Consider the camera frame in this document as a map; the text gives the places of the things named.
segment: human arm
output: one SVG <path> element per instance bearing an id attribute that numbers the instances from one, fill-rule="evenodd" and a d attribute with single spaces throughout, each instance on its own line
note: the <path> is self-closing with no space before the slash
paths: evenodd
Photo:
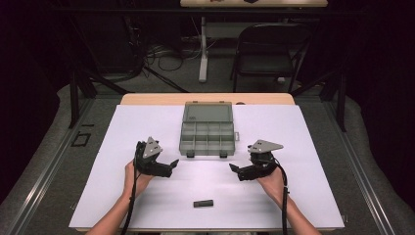
<path id="1" fill-rule="evenodd" d="M 258 178 L 257 181 L 278 207 L 283 208 L 284 183 L 281 169 L 277 167 L 270 175 Z M 320 234 L 289 196 L 287 196 L 287 219 L 297 235 Z"/>
<path id="2" fill-rule="evenodd" d="M 154 176 L 141 174 L 137 178 L 135 197 L 138 197 L 149 185 Z M 132 161 L 125 166 L 124 188 L 113 207 L 86 234 L 114 235 L 117 233 L 122 220 L 128 213 L 132 186 L 134 184 L 134 165 Z"/>

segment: gray floor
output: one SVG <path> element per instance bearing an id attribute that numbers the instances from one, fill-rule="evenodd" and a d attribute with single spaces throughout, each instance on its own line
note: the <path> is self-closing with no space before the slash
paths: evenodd
<path id="1" fill-rule="evenodd" d="M 175 71 L 161 70 L 157 61 L 151 68 L 191 92 L 231 92 L 229 75 L 232 53 L 227 45 L 213 45 L 209 50 L 206 83 L 198 81 L 200 61 L 197 59 L 185 60 L 182 67 Z M 179 63 L 176 60 L 161 59 L 161 66 L 165 66 L 165 69 L 177 65 Z M 144 73 L 119 85 L 138 93 L 177 92 L 154 76 L 147 77 Z M 59 92 L 61 106 L 54 123 L 21 179 L 0 206 L 0 234 L 77 234 L 68 228 L 73 214 L 71 207 L 82 193 L 115 106 L 120 100 L 107 87 L 100 84 L 96 84 L 96 87 L 99 96 L 93 101 L 82 100 L 83 116 L 73 131 L 68 130 L 69 88 L 65 87 Z M 255 82 L 241 79 L 239 87 L 241 92 L 285 92 L 287 82 L 281 84 L 272 78 Z M 296 97 L 296 103 L 304 114 L 341 214 L 347 216 L 346 228 L 330 234 L 413 234 L 415 215 L 397 197 L 377 168 L 368 148 L 359 107 L 347 99 L 347 133 L 341 133 L 333 123 L 332 104 L 321 103 L 317 98 L 319 89 L 315 87 Z M 77 131 L 91 134 L 86 147 L 70 146 Z M 350 156 L 357 157 L 358 167 L 353 166 L 356 161 L 351 160 Z M 361 179 L 362 175 L 367 176 L 367 179 Z M 381 217 L 386 218 L 386 222 L 379 223 L 379 213 L 385 214 Z M 392 230 L 382 228 L 385 224 L 390 225 Z"/>

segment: chair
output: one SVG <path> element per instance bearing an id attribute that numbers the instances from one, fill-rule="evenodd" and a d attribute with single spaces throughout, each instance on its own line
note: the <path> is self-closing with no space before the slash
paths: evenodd
<path id="1" fill-rule="evenodd" d="M 309 27 L 301 23 L 261 23 L 244 29 L 238 38 L 231 73 L 233 92 L 238 75 L 290 77 L 291 92 L 311 34 Z"/>

